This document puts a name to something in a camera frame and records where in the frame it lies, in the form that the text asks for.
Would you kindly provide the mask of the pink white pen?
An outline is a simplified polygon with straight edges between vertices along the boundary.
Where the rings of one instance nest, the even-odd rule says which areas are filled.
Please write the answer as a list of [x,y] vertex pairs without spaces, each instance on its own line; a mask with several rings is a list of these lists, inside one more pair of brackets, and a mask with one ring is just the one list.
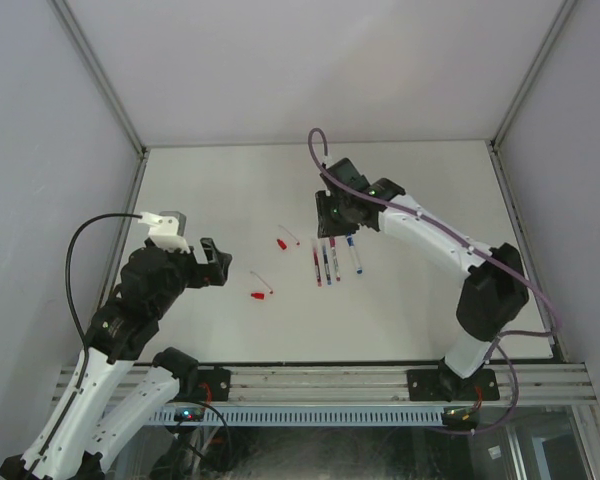
[[338,258],[337,258],[336,240],[335,240],[335,237],[333,237],[333,236],[329,237],[329,247],[330,247],[331,258],[332,258],[332,262],[333,262],[335,278],[336,278],[336,281],[339,282],[339,281],[341,281],[341,275],[340,275],[340,268],[339,268],[339,263],[338,263]]

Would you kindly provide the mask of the white marker blue end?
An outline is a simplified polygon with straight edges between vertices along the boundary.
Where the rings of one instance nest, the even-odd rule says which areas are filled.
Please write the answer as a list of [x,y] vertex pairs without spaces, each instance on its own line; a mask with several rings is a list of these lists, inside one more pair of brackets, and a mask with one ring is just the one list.
[[362,268],[362,265],[361,265],[361,261],[360,261],[360,258],[359,258],[359,254],[358,254],[358,251],[357,251],[357,248],[356,248],[353,236],[351,234],[347,235],[346,236],[346,241],[347,241],[347,244],[348,244],[349,252],[351,254],[351,258],[352,258],[352,262],[353,262],[356,274],[357,275],[362,275],[363,274],[363,268]]

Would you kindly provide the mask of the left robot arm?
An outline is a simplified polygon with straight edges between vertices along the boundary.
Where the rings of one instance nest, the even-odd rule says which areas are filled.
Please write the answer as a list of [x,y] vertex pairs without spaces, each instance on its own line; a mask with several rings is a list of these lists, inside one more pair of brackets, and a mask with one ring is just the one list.
[[190,248],[169,252],[152,241],[130,255],[119,284],[92,317],[86,348],[55,410],[25,452],[3,461],[2,478],[102,479],[159,407],[206,399],[198,361],[169,347],[130,394],[112,411],[105,409],[178,297],[226,283],[231,255],[210,238],[201,245],[204,264]]

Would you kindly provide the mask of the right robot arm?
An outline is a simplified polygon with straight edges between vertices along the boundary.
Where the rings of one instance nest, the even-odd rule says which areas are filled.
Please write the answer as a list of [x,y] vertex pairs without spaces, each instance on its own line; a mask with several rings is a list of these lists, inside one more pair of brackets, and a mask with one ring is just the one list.
[[447,273],[459,288],[459,333],[439,362],[437,389],[452,400],[483,367],[504,327],[529,301],[516,247],[476,242],[424,209],[406,190],[382,178],[371,183],[343,158],[318,166],[324,189],[315,194],[319,237],[366,227],[404,243]]

